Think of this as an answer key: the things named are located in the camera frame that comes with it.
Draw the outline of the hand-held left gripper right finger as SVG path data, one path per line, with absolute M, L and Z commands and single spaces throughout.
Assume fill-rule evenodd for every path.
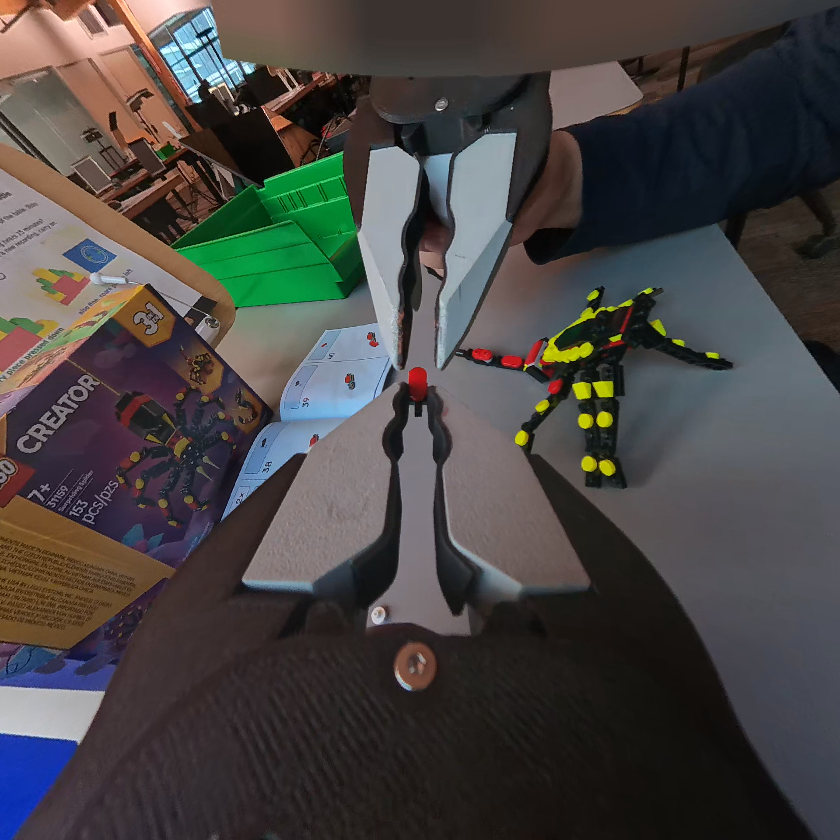
M 437 579 L 455 614 L 586 592 L 591 579 L 523 450 L 444 388 L 428 389 Z

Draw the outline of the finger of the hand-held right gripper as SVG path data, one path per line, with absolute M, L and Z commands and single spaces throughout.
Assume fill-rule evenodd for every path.
M 436 366 L 443 370 L 466 336 L 497 273 L 512 224 L 508 198 L 515 133 L 487 133 L 450 165 L 448 215 L 453 233 L 436 304 Z
M 396 146 L 371 151 L 358 238 L 380 342 L 398 370 L 405 367 L 422 299 L 424 188 L 416 158 Z

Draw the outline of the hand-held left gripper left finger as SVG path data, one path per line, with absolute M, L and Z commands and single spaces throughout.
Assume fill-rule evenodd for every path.
M 349 607 L 393 583 L 408 387 L 387 388 L 312 446 L 251 557 L 242 583 Z

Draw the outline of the person's right forearm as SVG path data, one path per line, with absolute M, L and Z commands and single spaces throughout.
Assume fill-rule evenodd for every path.
M 574 126 L 582 214 L 523 244 L 538 265 L 773 207 L 839 175 L 839 10 L 796 19 L 687 91 Z

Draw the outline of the lego instruction booklet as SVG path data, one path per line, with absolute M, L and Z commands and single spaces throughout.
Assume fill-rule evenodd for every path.
M 256 436 L 233 484 L 226 518 L 293 455 L 305 455 L 379 396 L 392 369 L 376 322 L 325 331 L 290 377 L 279 412 Z

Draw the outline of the black yellow lego creature model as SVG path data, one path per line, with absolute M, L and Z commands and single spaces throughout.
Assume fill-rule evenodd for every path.
M 486 368 L 519 371 L 544 384 L 547 395 L 515 436 L 525 453 L 554 410 L 574 399 L 577 424 L 584 436 L 581 469 L 589 488 L 625 489 L 627 480 L 616 454 L 620 399 L 625 395 L 623 361 L 630 350 L 654 350 L 679 362 L 711 371 L 729 371 L 733 364 L 715 352 L 691 349 L 670 338 L 663 323 L 649 316 L 661 288 L 649 287 L 618 306 L 603 303 L 604 287 L 587 296 L 579 317 L 561 331 L 534 343 L 527 356 L 461 348 L 455 357 Z

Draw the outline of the purple yellow lego box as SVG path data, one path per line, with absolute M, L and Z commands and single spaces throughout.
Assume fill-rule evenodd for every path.
M 2 383 L 3 685 L 104 687 L 271 415 L 149 286 Z

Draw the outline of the person's right hand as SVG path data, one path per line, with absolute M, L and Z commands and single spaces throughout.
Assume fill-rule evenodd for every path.
M 508 245 L 521 245 L 541 229 L 576 228 L 582 214 L 582 183 L 581 150 L 576 139 L 564 130 L 552 132 L 542 173 L 512 223 Z M 419 258 L 437 277 L 444 275 L 451 238 L 436 211 L 428 210 Z

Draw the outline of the green plastic bin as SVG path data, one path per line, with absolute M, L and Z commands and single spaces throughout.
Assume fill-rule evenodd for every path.
M 247 187 L 174 250 L 218 280 L 237 308 L 348 297 L 365 275 L 343 154 Z

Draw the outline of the white background table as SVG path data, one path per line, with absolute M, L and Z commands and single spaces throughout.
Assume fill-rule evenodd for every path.
M 554 70 L 549 84 L 552 130 L 624 112 L 643 95 L 618 61 Z

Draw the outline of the wooden clipboard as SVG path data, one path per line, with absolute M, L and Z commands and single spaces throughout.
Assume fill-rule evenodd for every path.
M 144 257 L 174 278 L 217 302 L 215 314 L 222 322 L 213 329 L 208 322 L 192 327 L 212 347 L 230 330 L 235 321 L 235 305 L 224 287 L 203 269 L 180 255 L 172 247 L 147 233 L 121 213 L 111 209 L 95 196 L 85 192 L 47 164 L 2 144 L 1 177 L 8 173 L 31 186 L 37 193 L 69 210 L 95 231 L 113 239 L 137 256 Z

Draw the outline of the large paned window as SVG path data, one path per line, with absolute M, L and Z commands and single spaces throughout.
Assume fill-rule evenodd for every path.
M 211 88 L 225 84 L 234 89 L 256 69 L 247 61 L 224 57 L 210 6 L 171 17 L 150 38 L 187 97 L 194 101 L 198 100 L 201 81 L 207 81 Z

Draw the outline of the white tethered pin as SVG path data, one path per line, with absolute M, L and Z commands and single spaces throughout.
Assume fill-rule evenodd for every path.
M 197 290 L 192 289 L 185 283 L 173 278 L 172 276 L 155 277 L 159 282 L 153 285 L 158 294 L 163 297 L 171 307 L 183 318 L 189 322 L 195 329 L 199 325 L 208 322 L 213 329 L 221 329 L 222 322 L 215 314 L 217 302 L 211 298 L 207 298 L 200 294 Z M 92 272 L 90 274 L 91 283 L 100 287 L 107 287 L 108 289 L 116 289 L 117 287 L 142 287 L 149 286 L 147 280 L 136 280 L 129 276 L 111 276 L 101 272 Z

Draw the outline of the blue plastic bin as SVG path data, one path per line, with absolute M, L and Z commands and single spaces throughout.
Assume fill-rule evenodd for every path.
M 65 768 L 78 743 L 1 735 L 1 838 L 11 839 Z

